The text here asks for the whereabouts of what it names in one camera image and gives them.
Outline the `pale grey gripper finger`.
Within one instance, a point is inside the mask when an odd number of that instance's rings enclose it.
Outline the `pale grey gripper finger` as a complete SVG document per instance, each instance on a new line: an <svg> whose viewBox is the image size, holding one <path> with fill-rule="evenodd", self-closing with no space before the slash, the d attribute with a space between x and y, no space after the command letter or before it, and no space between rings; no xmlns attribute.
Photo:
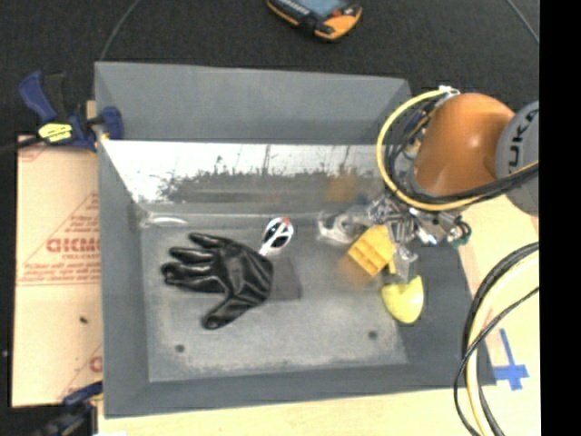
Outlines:
<svg viewBox="0 0 581 436"><path fill-rule="evenodd" d="M400 283L410 283L417 275L418 255L411 250L415 239L412 226L409 223L393 223L390 226L394 242L393 260L396 275Z"/></svg>

